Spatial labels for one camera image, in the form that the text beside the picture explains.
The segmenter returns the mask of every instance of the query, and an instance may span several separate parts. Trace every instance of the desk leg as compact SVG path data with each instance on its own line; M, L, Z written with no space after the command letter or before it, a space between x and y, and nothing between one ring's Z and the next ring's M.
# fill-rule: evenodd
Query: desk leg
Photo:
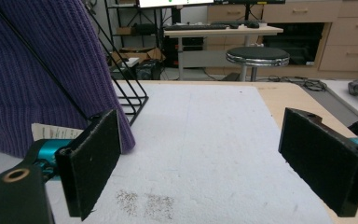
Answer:
M250 45L250 38L248 35L245 36L245 46L248 47ZM247 66L243 66L241 68L241 73L240 73L240 78L239 80L240 81L245 81L246 79L246 70L247 70Z
M182 37L178 38L178 62L179 62L179 80L183 80L183 42Z

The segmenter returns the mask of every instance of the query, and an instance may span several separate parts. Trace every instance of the stool leg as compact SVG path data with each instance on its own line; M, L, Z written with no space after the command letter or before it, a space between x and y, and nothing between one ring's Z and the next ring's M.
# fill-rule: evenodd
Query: stool leg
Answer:
M251 82L255 81L256 76L257 76L257 67L252 67Z
M240 81L245 81L246 79L246 66L241 65Z

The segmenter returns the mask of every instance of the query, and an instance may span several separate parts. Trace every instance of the stool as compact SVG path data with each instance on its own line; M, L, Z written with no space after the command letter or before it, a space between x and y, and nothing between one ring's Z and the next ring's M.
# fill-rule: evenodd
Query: stool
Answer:
M251 81L255 81L258 67L277 67L289 64L290 55L282 49L263 47L239 47L229 49L226 59L241 65L240 80L246 77L246 66L252 67Z

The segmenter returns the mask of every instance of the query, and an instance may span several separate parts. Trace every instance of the purple towel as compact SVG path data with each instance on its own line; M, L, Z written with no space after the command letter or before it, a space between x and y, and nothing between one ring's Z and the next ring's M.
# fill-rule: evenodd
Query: purple towel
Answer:
M87 12L76 0L0 0L0 8L87 116L118 109L122 150L135 145ZM87 122L0 18L0 151L24 157L32 123L85 129Z

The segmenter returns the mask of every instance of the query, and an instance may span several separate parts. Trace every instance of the purple cloth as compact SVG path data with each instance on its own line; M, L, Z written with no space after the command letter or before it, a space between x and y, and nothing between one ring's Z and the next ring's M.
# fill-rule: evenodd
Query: purple cloth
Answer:
M87 12L76 0L0 0L0 8L31 43L87 116L118 109L122 151L135 145ZM87 122L36 58L0 18L0 151L24 157L32 123L85 129Z

